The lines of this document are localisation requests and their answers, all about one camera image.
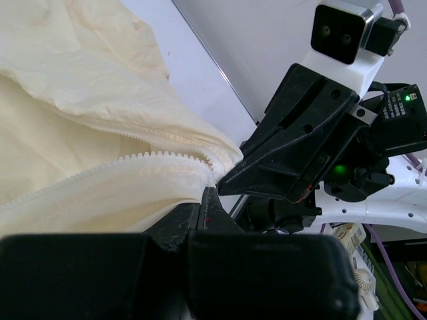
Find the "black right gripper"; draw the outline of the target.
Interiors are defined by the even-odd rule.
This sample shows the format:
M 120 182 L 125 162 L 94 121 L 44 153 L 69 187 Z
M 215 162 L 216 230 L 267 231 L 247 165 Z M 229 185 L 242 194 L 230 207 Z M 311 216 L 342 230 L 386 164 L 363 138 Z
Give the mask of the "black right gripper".
M 383 96 L 361 102 L 368 110 L 381 110 L 324 178 L 325 192 L 337 199 L 361 202 L 393 185 L 396 179 L 386 170 L 390 158 L 426 149 L 426 108 L 418 86 L 389 83 L 386 88 L 386 104 Z M 358 98 L 354 90 L 330 78 L 299 63 L 291 65 L 264 118 L 242 145 L 243 160 L 218 182 L 218 194 L 300 202 L 324 176 L 333 156 L 326 151 L 327 135 L 291 139 L 284 130 L 306 111 L 331 116 Z

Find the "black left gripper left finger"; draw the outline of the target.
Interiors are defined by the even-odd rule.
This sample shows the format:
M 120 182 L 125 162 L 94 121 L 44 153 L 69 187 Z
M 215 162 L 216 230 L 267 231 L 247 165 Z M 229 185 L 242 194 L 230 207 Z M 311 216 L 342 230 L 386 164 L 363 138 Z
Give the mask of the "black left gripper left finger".
M 189 319 L 179 253 L 197 203 L 146 232 L 1 240 L 2 319 Z

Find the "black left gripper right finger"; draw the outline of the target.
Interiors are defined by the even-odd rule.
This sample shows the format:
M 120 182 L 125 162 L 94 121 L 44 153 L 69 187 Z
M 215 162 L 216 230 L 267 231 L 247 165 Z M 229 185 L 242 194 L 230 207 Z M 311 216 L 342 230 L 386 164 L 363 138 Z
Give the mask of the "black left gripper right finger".
M 186 300 L 194 319 L 356 319 L 361 311 L 335 237 L 243 231 L 213 187 L 186 240 Z

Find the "cream yellow jacket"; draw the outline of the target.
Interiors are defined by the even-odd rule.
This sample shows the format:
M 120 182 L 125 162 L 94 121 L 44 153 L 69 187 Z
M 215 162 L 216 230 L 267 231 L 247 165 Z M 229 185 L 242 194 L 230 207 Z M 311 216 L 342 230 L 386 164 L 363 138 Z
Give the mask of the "cream yellow jacket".
M 145 231 L 239 163 L 120 1 L 1 2 L 1 235 Z

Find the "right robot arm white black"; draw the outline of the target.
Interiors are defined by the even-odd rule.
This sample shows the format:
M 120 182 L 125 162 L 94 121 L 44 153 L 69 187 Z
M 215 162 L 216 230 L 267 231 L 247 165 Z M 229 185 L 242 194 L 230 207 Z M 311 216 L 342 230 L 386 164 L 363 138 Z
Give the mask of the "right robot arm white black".
M 373 83 L 358 94 L 293 64 L 264 118 L 242 144 L 243 160 L 218 183 L 247 195 L 247 225 L 296 232 L 326 223 L 426 232 L 426 110 L 417 86 Z

